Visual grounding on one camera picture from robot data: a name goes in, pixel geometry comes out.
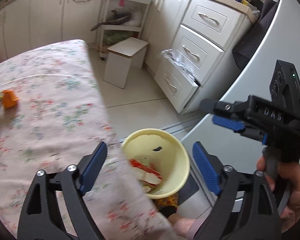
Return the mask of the person's right hand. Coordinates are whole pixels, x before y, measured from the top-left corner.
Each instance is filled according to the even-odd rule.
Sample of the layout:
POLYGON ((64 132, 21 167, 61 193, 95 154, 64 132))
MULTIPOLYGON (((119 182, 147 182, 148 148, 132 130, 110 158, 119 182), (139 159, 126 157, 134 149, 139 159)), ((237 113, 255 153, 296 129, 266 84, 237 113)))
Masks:
POLYGON ((279 177, 287 183, 283 194, 286 204, 280 215, 281 231, 287 232, 300 221, 300 164, 278 162, 277 172, 279 177))

